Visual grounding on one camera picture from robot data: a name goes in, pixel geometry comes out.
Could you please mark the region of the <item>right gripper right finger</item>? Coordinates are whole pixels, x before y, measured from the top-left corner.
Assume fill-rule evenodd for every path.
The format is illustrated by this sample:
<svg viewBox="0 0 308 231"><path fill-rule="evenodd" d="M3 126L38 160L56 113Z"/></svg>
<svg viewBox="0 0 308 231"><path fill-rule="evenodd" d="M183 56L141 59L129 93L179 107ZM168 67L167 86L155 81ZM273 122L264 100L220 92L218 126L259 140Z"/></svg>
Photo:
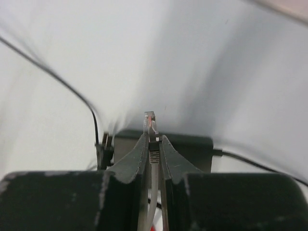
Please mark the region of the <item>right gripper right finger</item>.
<svg viewBox="0 0 308 231"><path fill-rule="evenodd" d="M191 225L186 174L201 170L179 154L165 135L160 138L160 152L163 230L186 231Z"/></svg>

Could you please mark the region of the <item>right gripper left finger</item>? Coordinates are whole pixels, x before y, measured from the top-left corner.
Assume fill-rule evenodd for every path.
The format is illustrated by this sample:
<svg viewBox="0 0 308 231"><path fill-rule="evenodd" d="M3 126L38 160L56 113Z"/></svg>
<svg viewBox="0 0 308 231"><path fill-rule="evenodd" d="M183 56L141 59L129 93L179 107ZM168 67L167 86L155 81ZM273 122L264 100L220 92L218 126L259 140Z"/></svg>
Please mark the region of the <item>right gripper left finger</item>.
<svg viewBox="0 0 308 231"><path fill-rule="evenodd" d="M109 172L105 195L107 231L142 231L148 209L148 141L141 135L134 148Z"/></svg>

